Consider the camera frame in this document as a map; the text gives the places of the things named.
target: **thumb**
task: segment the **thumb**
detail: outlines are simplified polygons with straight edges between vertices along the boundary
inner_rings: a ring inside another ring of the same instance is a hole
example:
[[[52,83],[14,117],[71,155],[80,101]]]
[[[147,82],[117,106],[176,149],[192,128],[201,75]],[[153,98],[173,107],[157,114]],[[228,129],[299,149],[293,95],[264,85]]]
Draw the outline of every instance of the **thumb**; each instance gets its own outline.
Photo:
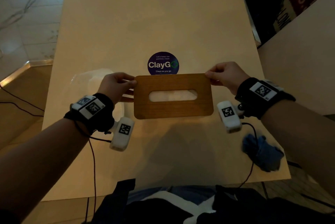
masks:
[[[205,73],[205,76],[210,78],[210,79],[214,79],[216,81],[219,81],[220,80],[220,73],[217,73],[217,72],[213,72],[213,71],[207,71]]]
[[[123,83],[123,87],[124,87],[124,90],[129,90],[131,88],[134,88],[137,84],[137,81],[133,80],[133,81],[128,81],[126,83]]]

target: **hand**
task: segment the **hand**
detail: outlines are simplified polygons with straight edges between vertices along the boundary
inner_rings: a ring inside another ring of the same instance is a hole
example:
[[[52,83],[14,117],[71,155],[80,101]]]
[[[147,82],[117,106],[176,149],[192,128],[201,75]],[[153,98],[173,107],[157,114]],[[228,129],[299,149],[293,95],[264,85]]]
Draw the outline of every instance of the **hand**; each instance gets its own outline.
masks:
[[[123,72],[113,73],[105,75],[101,81],[98,93],[105,94],[109,97],[113,104],[116,105],[119,101],[121,102],[134,102],[133,98],[122,96],[123,94],[134,95],[134,91],[131,90],[136,86],[137,82],[134,81],[134,77]]]
[[[212,85],[225,86],[234,95],[237,94],[237,89],[241,83],[249,78],[249,75],[236,62],[218,63],[208,70],[205,75],[210,78]]]

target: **round sticker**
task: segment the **round sticker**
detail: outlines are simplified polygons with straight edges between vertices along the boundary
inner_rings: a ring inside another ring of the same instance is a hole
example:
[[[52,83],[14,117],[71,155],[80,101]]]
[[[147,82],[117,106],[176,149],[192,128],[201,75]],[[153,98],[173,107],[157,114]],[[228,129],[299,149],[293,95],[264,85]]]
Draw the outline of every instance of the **round sticker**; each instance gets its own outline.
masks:
[[[151,75],[177,74],[179,62],[169,52],[157,52],[148,61],[148,71]]]

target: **white table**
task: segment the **white table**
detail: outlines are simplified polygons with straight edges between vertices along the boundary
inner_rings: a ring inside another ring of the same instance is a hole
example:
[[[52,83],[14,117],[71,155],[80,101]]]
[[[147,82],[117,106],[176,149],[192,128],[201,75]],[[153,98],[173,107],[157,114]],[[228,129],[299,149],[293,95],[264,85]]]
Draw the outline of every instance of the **white table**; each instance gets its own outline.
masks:
[[[236,61],[249,75],[263,78],[243,0],[64,0],[43,128],[68,111],[73,100],[65,89],[75,74],[108,68],[149,75],[148,59],[159,51],[177,57],[179,74],[204,73],[218,62]],[[126,103],[125,115],[135,120],[128,148],[117,152],[92,140],[97,195],[112,193],[117,181],[130,178],[136,178],[138,189],[243,182],[252,162],[241,151],[241,141],[252,130],[227,134],[216,104],[237,102],[224,87],[212,86],[212,95],[214,114],[206,117],[136,120],[133,104]],[[260,121],[245,121],[280,147]],[[278,172],[255,166],[248,182],[290,177],[283,158]],[[92,196],[87,144],[43,200]]]

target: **person's left hand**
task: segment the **person's left hand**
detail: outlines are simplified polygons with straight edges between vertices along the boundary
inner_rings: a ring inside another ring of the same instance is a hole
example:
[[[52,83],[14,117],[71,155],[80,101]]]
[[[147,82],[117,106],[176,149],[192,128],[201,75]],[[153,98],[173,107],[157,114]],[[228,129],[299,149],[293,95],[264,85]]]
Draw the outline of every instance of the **person's left hand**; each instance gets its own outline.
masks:
[[[134,102],[133,98],[122,96],[123,94],[134,95],[131,90],[136,86],[137,82],[134,77],[123,72],[105,75],[101,81],[98,93],[105,94],[116,105],[118,102]]]

